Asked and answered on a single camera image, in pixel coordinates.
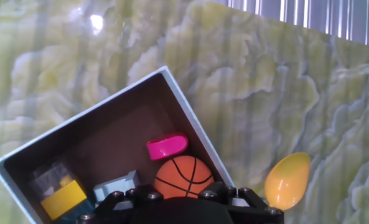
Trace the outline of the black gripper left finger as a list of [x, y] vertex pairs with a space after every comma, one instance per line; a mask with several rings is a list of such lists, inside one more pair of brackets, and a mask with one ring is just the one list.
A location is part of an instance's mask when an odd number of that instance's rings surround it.
[[163, 199], [164, 196], [153, 185], [139, 185], [125, 192], [119, 190], [112, 191], [98, 204], [94, 213], [111, 214], [115, 211], [129, 210]]

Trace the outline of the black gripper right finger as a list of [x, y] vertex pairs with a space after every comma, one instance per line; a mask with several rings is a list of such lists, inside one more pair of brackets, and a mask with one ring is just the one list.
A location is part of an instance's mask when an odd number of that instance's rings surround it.
[[214, 182], [199, 193], [199, 199], [236, 207], [266, 208], [268, 204], [248, 187], [236, 188], [223, 182]]

